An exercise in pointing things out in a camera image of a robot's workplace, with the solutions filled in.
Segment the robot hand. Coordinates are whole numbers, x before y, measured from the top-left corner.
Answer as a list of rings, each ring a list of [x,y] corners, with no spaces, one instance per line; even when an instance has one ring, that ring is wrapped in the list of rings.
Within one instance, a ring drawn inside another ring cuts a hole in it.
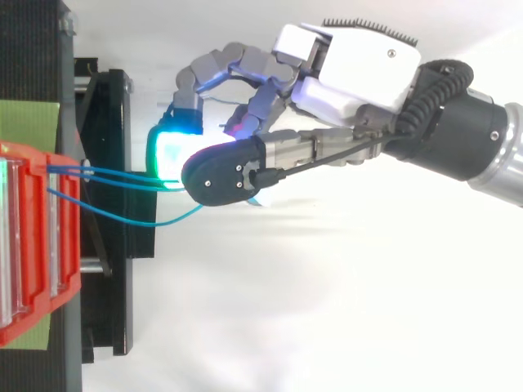
[[[270,51],[232,42],[193,60],[150,130],[147,171],[198,204],[255,198],[295,173],[358,165],[394,139],[418,72],[414,39],[365,20],[285,25]],[[254,95],[219,136],[203,130],[204,94],[240,80]]]

